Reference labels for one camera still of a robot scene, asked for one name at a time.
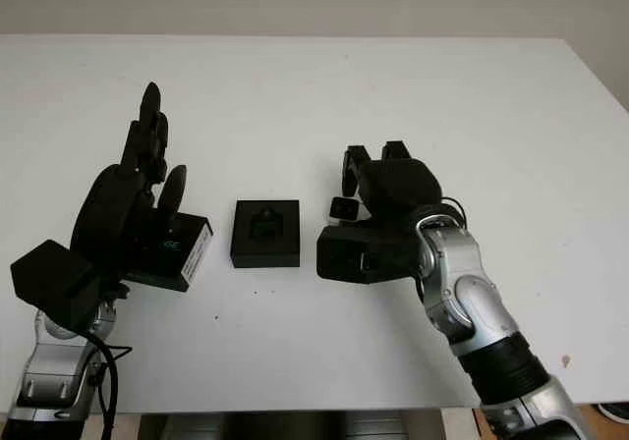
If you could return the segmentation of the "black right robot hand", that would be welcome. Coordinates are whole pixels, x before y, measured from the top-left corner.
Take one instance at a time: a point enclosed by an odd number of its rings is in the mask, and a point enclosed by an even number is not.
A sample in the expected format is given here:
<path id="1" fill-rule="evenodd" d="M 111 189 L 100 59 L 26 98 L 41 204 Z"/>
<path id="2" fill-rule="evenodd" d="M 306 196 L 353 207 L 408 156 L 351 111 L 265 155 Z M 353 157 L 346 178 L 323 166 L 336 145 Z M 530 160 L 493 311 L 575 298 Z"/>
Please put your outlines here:
<path id="1" fill-rule="evenodd" d="M 341 195 L 357 197 L 377 219 L 394 219 L 443 198 L 436 176 L 402 140 L 387 142 L 378 159 L 362 145 L 349 145 L 343 157 Z"/>

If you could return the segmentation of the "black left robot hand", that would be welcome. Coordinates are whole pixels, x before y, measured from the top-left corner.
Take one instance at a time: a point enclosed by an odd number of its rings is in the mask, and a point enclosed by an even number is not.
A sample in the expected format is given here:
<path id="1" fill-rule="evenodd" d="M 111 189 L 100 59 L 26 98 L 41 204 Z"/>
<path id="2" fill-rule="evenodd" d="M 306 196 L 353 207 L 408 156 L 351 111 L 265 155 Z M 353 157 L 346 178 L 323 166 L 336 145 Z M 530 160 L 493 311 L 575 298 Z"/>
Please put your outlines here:
<path id="1" fill-rule="evenodd" d="M 166 233 L 177 214 L 188 169 L 167 166 L 169 124 L 155 82 L 144 90 L 121 160 L 99 173 L 82 205 L 71 250 L 108 281 L 122 280 L 143 248 Z"/>

